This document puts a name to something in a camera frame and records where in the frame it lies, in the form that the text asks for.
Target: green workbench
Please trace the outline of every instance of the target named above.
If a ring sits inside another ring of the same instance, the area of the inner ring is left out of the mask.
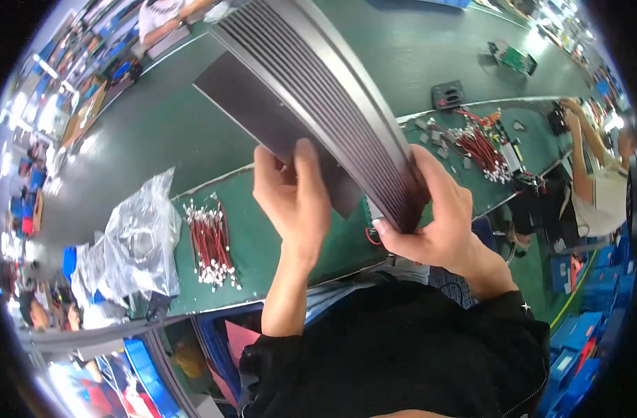
[[[550,102],[507,101],[470,106],[478,116],[490,114],[498,108],[502,111],[502,122],[512,137],[521,140],[519,149],[527,171],[543,174],[554,167],[567,154],[571,138],[552,135],[545,114],[551,109]],[[457,114],[430,113],[423,119],[434,117],[445,128],[465,125],[464,117]],[[515,132],[511,128],[514,121],[523,123],[527,131]],[[420,144],[421,130],[415,128],[414,121],[405,124],[405,135],[409,143]],[[431,142],[425,145],[435,153],[437,146]],[[465,169],[462,159],[451,154],[446,160],[440,158],[458,184],[473,193],[474,217],[488,213],[506,202],[514,194],[511,184],[494,183],[487,180],[474,165]],[[175,200],[175,206],[184,213],[183,205],[189,206],[191,199],[196,206],[214,205],[209,196],[216,193],[223,202],[228,216],[230,233],[230,254],[236,267],[242,290],[226,284],[212,292],[211,284],[197,281],[194,273],[191,242],[188,225],[184,223],[181,237],[175,250],[177,272],[181,283],[181,294],[172,301],[171,315],[205,312],[226,306],[245,304],[263,300],[272,283],[280,255],[281,239],[272,223],[264,215],[251,192],[253,171],[245,167],[220,180],[207,183],[191,193],[182,193]],[[431,206],[423,212],[421,224],[431,220]],[[367,219],[362,208],[356,209],[348,219],[343,219],[333,211],[331,232],[323,245],[323,253],[310,278],[310,286],[356,272],[385,260],[386,251],[367,241],[364,229]]]

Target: aluminum heat sink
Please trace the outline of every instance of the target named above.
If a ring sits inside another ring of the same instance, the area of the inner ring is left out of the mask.
[[[407,141],[360,61],[312,2],[253,0],[211,31],[229,52],[198,77],[199,90],[287,164],[298,138],[312,140],[332,205],[343,215],[360,200],[359,186],[394,228],[415,229],[427,192]]]

